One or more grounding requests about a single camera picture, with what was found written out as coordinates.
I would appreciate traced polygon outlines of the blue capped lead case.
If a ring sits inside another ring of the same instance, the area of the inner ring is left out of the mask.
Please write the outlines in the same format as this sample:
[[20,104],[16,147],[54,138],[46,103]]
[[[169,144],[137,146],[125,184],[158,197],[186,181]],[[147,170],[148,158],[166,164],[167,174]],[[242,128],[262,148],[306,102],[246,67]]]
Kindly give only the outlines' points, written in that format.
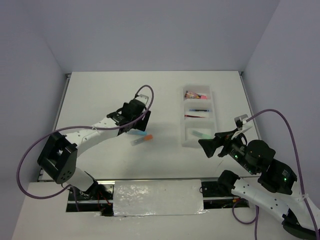
[[148,133],[146,131],[131,129],[127,132],[128,135],[135,135],[135,136],[146,136]]

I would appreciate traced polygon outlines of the orange capped lead case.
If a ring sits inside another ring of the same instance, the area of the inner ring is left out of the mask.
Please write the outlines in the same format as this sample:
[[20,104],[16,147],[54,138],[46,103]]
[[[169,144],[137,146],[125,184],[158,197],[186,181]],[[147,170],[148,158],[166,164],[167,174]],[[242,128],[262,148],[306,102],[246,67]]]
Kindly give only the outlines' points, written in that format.
[[130,142],[130,144],[132,146],[136,146],[136,145],[139,145],[143,142],[146,142],[146,141],[149,141],[149,140],[152,140],[153,139],[153,135],[152,134],[148,134],[148,135],[145,135],[143,137],[140,137],[138,139],[135,139],[133,141]]

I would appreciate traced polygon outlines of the green capped lead case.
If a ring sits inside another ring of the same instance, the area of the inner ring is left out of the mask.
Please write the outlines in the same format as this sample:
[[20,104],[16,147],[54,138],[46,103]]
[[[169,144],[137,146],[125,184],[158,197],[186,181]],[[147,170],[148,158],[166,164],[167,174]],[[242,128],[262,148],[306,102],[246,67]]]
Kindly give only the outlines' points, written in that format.
[[200,139],[211,139],[212,137],[208,134],[205,134],[205,133],[202,133],[202,132],[199,132],[199,131],[196,131],[196,130],[193,130],[191,132],[191,134],[195,137],[198,137]]

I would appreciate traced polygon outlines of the teal pen refill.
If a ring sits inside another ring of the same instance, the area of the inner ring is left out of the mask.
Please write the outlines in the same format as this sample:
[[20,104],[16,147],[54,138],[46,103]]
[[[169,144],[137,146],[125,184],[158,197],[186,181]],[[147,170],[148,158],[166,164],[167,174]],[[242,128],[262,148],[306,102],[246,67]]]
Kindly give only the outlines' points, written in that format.
[[189,112],[211,112],[210,109],[189,109]]

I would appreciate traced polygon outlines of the red ink pen refill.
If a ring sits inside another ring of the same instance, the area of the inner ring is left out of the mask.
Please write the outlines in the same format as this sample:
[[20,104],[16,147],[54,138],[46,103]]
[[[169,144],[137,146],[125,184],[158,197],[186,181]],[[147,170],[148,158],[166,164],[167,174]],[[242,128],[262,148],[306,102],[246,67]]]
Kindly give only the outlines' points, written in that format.
[[184,117],[185,118],[192,118],[192,119],[207,119],[208,118],[206,116],[189,115],[189,114],[185,114]]

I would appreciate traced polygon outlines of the pink capped glue bottle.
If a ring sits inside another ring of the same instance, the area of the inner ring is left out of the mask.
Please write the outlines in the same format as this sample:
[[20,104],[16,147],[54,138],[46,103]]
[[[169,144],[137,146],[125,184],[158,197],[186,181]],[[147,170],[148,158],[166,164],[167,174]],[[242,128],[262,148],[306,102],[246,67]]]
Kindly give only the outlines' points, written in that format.
[[195,99],[195,100],[207,100],[208,97],[204,94],[196,93],[193,91],[186,91],[184,93],[185,99]]

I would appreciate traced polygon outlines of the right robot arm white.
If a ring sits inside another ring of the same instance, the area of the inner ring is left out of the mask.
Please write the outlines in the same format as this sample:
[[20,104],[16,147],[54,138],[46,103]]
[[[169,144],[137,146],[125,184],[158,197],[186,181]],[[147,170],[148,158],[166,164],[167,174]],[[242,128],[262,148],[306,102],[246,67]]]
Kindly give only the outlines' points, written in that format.
[[236,130],[218,132],[213,139],[199,139],[206,156],[217,149],[218,157],[231,157],[250,175],[258,175],[262,191],[231,170],[224,170],[216,181],[223,196],[234,195],[256,205],[278,220],[284,230],[296,238],[320,238],[320,210],[302,193],[297,174],[287,164],[275,159],[275,150],[262,140],[247,141]]

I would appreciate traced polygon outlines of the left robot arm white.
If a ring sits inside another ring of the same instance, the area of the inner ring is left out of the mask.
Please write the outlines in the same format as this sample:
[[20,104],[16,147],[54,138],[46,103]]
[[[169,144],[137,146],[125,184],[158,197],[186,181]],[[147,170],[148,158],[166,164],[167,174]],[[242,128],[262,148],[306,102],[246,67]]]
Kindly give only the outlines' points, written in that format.
[[143,119],[129,126],[124,125],[136,120],[144,113],[148,99],[145,95],[138,95],[88,129],[66,135],[60,132],[51,134],[37,160],[38,165],[57,184],[70,184],[76,187],[86,199],[95,198],[97,193],[105,191],[105,188],[90,174],[76,167],[77,158],[88,149],[131,129],[144,131],[151,114],[149,110]]

